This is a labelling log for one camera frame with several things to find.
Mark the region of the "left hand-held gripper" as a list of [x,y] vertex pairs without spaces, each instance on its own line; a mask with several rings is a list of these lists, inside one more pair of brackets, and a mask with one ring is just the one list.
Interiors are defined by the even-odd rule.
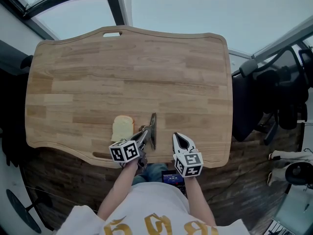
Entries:
[[142,129],[133,134],[130,141],[119,141],[109,146],[112,160],[124,168],[127,163],[138,159],[137,165],[140,171],[147,166],[146,153],[144,148],[150,142],[150,130]]

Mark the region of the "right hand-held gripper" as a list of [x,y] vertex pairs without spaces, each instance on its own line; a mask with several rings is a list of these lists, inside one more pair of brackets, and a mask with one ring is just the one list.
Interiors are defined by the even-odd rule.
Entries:
[[174,166],[183,177],[199,176],[203,168],[201,152],[195,146],[193,140],[182,133],[172,135]]

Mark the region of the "person's right forearm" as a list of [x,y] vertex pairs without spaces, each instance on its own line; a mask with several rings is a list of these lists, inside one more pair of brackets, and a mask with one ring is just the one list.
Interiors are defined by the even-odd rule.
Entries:
[[196,177],[184,178],[190,214],[209,226],[216,226],[214,215]]

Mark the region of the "person's left forearm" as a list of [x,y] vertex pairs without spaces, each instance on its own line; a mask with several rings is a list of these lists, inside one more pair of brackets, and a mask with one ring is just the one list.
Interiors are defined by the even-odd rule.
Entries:
[[133,179],[136,175],[138,165],[138,159],[134,159],[128,162],[120,175],[116,179],[113,187],[102,201],[97,215],[103,219],[107,220],[109,216],[114,212],[114,210],[124,201],[130,192]]

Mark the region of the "bread slice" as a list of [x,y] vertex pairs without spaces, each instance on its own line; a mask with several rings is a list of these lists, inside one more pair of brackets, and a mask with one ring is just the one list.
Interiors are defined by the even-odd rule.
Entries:
[[119,115],[112,124],[112,142],[128,139],[134,134],[134,120],[129,116]]

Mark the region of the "person's blue jeans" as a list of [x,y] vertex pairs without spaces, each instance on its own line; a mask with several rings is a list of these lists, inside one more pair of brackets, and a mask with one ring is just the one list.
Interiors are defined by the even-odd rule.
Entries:
[[145,182],[162,182],[162,172],[167,170],[168,166],[164,163],[147,164],[145,170],[134,177],[132,186]]

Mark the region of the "black device with lit screen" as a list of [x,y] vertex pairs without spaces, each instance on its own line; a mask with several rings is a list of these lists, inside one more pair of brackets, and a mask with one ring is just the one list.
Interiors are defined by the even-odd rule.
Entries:
[[161,172],[162,182],[178,188],[184,196],[187,196],[184,178],[175,170]]

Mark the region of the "white shirt with gold print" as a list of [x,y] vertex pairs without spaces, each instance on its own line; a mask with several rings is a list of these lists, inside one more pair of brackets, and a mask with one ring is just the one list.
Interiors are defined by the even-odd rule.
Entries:
[[187,198],[174,186],[139,183],[107,220],[75,206],[56,235],[250,235],[242,220],[209,226],[190,215]]

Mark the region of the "black mesh office chair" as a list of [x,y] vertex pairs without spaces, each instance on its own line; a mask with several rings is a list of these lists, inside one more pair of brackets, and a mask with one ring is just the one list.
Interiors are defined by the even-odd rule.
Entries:
[[306,101],[313,88],[313,50],[281,49],[259,66],[247,60],[232,74],[232,136],[244,141],[252,131],[269,145],[279,127],[292,130],[308,120]]

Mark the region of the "beige cloth bag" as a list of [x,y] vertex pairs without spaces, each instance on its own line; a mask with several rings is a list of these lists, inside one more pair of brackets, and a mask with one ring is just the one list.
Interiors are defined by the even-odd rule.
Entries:
[[311,152],[287,152],[274,150],[268,156],[269,160],[274,160],[278,158],[280,158],[281,160],[285,160],[287,163],[290,164],[286,165],[283,168],[274,168],[268,175],[268,186],[271,186],[271,184],[275,181],[286,182],[287,168],[294,163],[305,162],[313,165],[313,153]]

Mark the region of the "black round lamp head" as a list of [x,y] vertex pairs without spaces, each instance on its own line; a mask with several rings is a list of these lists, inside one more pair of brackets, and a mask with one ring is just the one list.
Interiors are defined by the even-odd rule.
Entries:
[[313,165],[309,162],[290,164],[285,172],[288,183],[296,186],[313,185]]

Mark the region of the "silver laptop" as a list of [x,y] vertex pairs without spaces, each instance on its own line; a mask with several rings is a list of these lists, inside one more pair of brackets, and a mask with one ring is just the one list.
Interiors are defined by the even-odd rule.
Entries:
[[263,235],[313,235],[313,189],[291,186]]

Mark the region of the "large black-framed window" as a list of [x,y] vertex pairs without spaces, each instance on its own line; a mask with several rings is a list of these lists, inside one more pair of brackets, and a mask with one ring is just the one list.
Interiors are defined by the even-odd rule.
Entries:
[[313,0],[0,0],[0,40],[26,54],[115,25],[215,33],[234,55],[265,58],[283,44],[313,46]]

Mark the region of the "black round stand base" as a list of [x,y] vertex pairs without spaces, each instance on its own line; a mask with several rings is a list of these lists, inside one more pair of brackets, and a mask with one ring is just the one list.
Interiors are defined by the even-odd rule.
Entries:
[[37,206],[39,203],[43,203],[49,208],[52,208],[53,205],[51,198],[48,196],[46,192],[44,192],[42,188],[36,187],[35,192],[38,198],[35,200],[33,204],[31,204],[28,207],[25,207],[11,190],[9,189],[6,190],[8,200],[12,205],[13,209],[15,210],[15,212],[18,214],[18,216],[29,228],[31,228],[36,233],[41,234],[42,233],[41,228],[39,227],[35,219],[31,216],[29,211],[35,206]]

